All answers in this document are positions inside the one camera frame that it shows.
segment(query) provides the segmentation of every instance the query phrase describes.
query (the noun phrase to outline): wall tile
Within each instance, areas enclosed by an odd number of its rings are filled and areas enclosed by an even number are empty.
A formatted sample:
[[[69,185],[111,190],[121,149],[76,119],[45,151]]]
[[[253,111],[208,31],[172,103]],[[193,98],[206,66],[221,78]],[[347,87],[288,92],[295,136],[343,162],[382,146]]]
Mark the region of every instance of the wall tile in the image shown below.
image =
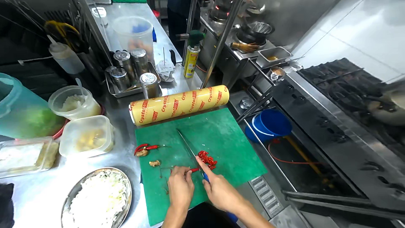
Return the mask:
[[[304,68],[308,68],[344,57],[357,66],[364,67],[367,72],[384,82],[392,80],[400,75],[400,73],[394,71],[392,68],[378,62],[374,58],[329,34],[323,37],[313,48],[311,48],[305,54],[305,57],[300,59],[299,62]]]
[[[340,0],[336,6],[322,17],[316,27],[329,32],[339,23],[351,10],[353,10],[362,0]]]
[[[314,46],[322,37],[326,35],[326,32],[319,29],[312,29],[305,35],[300,41],[297,47],[292,51],[293,58],[299,58],[303,56],[312,46]]]
[[[330,34],[405,73],[404,12],[403,0],[364,0]]]

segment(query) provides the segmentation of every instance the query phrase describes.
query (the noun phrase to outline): black cloth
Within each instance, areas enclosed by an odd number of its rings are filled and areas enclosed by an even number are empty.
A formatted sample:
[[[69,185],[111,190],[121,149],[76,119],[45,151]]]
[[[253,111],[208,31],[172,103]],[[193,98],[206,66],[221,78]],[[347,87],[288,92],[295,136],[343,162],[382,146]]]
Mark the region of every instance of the black cloth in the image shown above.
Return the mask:
[[[189,210],[183,228],[239,228],[230,221],[224,211],[218,210],[209,203],[201,203]]]
[[[0,227],[11,228],[14,225],[13,196],[14,184],[0,185]]]

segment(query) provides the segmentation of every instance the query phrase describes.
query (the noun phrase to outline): shredded cabbage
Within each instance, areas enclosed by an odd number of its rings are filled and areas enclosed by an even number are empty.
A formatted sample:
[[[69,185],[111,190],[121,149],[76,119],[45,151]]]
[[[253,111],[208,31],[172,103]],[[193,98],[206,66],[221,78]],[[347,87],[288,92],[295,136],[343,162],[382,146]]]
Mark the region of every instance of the shredded cabbage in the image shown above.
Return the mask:
[[[126,204],[128,181],[119,172],[100,172],[81,184],[69,213],[76,228],[111,228]]]

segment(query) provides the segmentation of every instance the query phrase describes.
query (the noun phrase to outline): red chili pepper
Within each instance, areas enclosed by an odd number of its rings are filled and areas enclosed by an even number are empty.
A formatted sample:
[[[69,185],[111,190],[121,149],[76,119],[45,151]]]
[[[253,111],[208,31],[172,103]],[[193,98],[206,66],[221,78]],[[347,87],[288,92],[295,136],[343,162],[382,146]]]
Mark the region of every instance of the red chili pepper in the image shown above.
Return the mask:
[[[158,147],[159,147],[158,145],[153,145],[153,146],[148,146],[146,149],[153,150],[153,149],[157,149]]]
[[[148,144],[147,144],[147,143],[144,143],[144,144],[139,145],[139,146],[135,149],[135,153],[138,152],[138,151],[141,151],[141,150],[142,150],[142,147],[145,147],[145,146],[148,146]]]

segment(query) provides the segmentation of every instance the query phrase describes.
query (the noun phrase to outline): plastic wrap roll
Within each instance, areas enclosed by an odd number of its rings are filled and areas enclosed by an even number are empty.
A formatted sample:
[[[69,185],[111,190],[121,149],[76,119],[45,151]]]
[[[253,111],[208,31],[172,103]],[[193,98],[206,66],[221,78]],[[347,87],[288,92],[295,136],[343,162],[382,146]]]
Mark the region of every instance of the plastic wrap roll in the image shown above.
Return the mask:
[[[132,122],[140,126],[224,105],[228,100],[228,88],[220,85],[164,97],[133,101],[129,104],[129,112]]]

